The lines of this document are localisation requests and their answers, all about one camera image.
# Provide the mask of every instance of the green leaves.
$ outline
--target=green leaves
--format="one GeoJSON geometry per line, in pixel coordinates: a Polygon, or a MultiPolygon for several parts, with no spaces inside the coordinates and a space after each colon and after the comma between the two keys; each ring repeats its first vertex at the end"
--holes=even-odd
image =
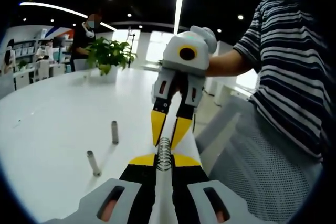
{"type": "Polygon", "coordinates": [[[108,74],[112,65],[122,66],[124,69],[128,61],[133,62],[137,56],[131,52],[128,42],[110,41],[105,38],[95,40],[86,49],[89,51],[89,66],[94,67],[98,64],[102,74],[108,74]]]}
{"type": "Polygon", "coordinates": [[[23,68],[23,67],[26,66],[26,65],[27,65],[27,62],[26,62],[25,60],[20,61],[20,62],[19,62],[19,65],[18,65],[19,70],[21,70],[21,68],[23,68]]]}

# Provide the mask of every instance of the metal spring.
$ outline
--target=metal spring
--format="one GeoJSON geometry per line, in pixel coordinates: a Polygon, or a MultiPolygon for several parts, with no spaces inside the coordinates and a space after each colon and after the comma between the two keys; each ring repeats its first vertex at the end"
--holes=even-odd
{"type": "Polygon", "coordinates": [[[159,140],[158,149],[157,149],[157,169],[165,172],[172,168],[172,159],[170,153],[170,140],[168,138],[161,138],[159,140]]]}

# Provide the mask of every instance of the ceiling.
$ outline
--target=ceiling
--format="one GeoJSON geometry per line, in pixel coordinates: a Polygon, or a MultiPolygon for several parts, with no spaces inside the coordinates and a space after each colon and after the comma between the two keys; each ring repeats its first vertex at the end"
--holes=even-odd
{"type": "MultiPolygon", "coordinates": [[[[103,9],[103,22],[117,29],[128,28],[129,25],[116,25],[116,22],[153,22],[174,24],[176,0],[31,0],[61,6],[83,14],[90,14],[100,6],[103,9]]],[[[221,29],[217,38],[227,43],[235,43],[248,28],[254,10],[261,0],[183,0],[180,26],[206,26],[213,31],[221,29]]],[[[83,18],[60,10],[20,6],[12,17],[11,26],[16,25],[54,25],[72,27],[83,18]]],[[[143,24],[143,31],[162,30],[173,32],[173,28],[143,24]]],[[[109,31],[100,27],[99,31],[109,31]]]]}

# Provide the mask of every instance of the robot eye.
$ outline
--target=robot eye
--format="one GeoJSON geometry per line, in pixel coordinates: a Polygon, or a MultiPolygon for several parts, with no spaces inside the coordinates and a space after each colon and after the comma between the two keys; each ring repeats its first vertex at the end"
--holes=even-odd
{"type": "Polygon", "coordinates": [[[182,48],[180,50],[180,57],[184,60],[193,60],[196,57],[196,52],[191,48],[182,48]]]}

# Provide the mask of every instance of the striped shirt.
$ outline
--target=striped shirt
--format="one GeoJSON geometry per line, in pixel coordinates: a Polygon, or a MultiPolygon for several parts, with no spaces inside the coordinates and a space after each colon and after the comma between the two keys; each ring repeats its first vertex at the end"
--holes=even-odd
{"type": "Polygon", "coordinates": [[[260,74],[260,86],[250,99],[257,111],[320,158],[328,138],[323,124],[331,123],[328,90],[333,79],[324,60],[330,53],[317,27],[299,4],[263,0],[234,49],[260,74]]]}

